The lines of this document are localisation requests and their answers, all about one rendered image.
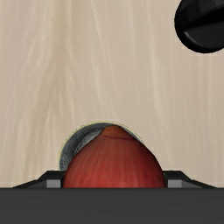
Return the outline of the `black bowl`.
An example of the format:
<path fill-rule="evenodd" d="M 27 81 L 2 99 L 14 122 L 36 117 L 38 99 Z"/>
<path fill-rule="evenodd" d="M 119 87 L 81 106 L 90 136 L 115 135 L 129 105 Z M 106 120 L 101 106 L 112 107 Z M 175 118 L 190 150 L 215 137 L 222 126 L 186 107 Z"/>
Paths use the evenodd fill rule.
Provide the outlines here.
<path fill-rule="evenodd" d="M 224 49 L 224 0 L 181 0 L 174 27 L 182 44 L 196 53 Z"/>

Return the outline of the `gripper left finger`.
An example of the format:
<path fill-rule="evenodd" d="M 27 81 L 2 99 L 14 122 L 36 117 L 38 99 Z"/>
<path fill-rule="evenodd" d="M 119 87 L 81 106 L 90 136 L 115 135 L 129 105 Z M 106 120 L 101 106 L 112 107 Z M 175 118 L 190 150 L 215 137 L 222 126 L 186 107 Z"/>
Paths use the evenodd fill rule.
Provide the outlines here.
<path fill-rule="evenodd" d="M 64 171 L 46 171 L 38 179 L 16 185 L 16 188 L 61 188 L 64 175 Z"/>

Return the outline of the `red onion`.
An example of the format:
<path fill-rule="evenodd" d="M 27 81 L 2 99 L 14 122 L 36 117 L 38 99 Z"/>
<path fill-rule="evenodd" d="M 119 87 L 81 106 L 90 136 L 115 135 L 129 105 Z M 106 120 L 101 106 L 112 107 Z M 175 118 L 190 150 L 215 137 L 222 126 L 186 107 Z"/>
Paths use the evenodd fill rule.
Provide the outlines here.
<path fill-rule="evenodd" d="M 155 156 L 131 134 L 109 126 L 70 162 L 65 188 L 164 188 L 165 178 Z"/>

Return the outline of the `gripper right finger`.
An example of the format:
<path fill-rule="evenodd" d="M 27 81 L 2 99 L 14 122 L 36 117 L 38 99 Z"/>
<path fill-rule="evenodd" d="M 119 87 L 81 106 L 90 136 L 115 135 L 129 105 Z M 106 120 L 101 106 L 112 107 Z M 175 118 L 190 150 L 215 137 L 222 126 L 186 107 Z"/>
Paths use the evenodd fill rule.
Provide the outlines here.
<path fill-rule="evenodd" d="M 212 188 L 211 185 L 187 177 L 182 171 L 163 171 L 168 188 Z"/>

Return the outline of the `grey plate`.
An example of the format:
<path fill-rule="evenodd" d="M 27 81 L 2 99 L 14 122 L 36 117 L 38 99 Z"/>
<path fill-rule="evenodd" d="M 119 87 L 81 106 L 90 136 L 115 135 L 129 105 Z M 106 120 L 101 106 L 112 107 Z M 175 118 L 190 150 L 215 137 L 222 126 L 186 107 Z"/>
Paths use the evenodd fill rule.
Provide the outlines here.
<path fill-rule="evenodd" d="M 118 126 L 132 135 L 142 143 L 140 136 L 129 127 L 118 122 L 96 121 L 80 126 L 73 131 L 61 146 L 59 153 L 59 170 L 65 171 L 73 157 L 90 141 L 94 140 L 99 134 L 109 126 Z"/>

